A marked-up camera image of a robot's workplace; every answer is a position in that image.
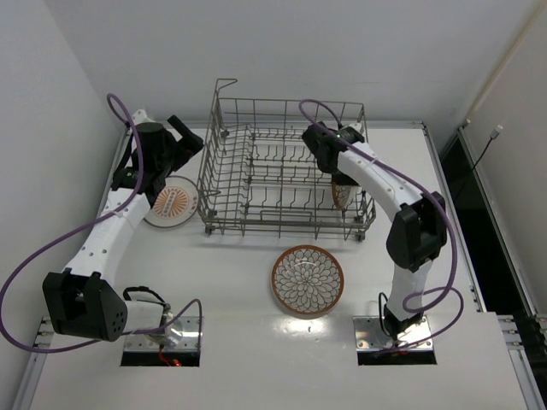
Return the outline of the orange sunburst white plate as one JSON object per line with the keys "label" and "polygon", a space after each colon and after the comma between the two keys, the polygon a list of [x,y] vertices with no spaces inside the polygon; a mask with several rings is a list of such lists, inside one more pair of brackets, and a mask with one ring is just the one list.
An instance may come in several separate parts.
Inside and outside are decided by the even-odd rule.
{"label": "orange sunburst white plate", "polygon": [[197,211],[198,199],[193,181],[181,176],[168,177],[144,221],[156,228],[181,226]]}

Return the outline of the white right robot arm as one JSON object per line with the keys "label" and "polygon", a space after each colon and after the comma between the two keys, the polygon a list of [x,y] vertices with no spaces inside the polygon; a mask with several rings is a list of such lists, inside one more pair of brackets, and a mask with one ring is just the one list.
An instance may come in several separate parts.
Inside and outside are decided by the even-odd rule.
{"label": "white right robot arm", "polygon": [[394,263],[394,274],[383,330],[397,339],[422,318],[427,276],[447,242],[445,224],[421,190],[380,165],[365,137],[354,127],[346,126],[332,138],[319,126],[311,125],[302,140],[323,173],[331,175],[335,183],[363,188],[391,222],[385,246]]}

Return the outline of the floral bowl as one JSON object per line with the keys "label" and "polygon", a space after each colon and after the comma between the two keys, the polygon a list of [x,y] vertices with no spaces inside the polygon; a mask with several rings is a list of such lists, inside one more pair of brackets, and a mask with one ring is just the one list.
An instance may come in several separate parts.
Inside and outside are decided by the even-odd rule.
{"label": "floral bowl", "polygon": [[362,188],[358,185],[339,184],[332,179],[331,193],[334,206],[337,209],[346,209],[362,193]]}
{"label": "floral bowl", "polygon": [[273,265],[270,284],[282,307],[302,316],[327,313],[344,291],[338,260],[314,245],[298,245],[282,253]]}

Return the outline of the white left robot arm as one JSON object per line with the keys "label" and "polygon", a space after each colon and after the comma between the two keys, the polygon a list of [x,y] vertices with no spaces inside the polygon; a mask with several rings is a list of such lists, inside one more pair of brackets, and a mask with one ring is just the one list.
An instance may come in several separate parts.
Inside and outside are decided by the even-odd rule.
{"label": "white left robot arm", "polygon": [[132,119],[131,135],[141,146],[126,148],[101,222],[63,271],[44,279],[44,299],[57,334],[109,342],[124,334],[163,339],[175,326],[167,302],[133,300],[127,290],[118,293],[115,277],[142,221],[171,228],[197,211],[197,187],[177,171],[203,149],[203,139],[176,115],[160,123],[138,111]]}

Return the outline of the floral bowl front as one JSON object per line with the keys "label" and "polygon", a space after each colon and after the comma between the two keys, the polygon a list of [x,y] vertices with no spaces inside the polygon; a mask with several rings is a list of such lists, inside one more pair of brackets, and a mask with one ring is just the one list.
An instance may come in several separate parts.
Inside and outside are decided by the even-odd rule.
{"label": "floral bowl front", "polygon": [[302,316],[327,313],[344,291],[338,260],[314,245],[298,245],[282,253],[273,265],[270,284],[282,307]]}

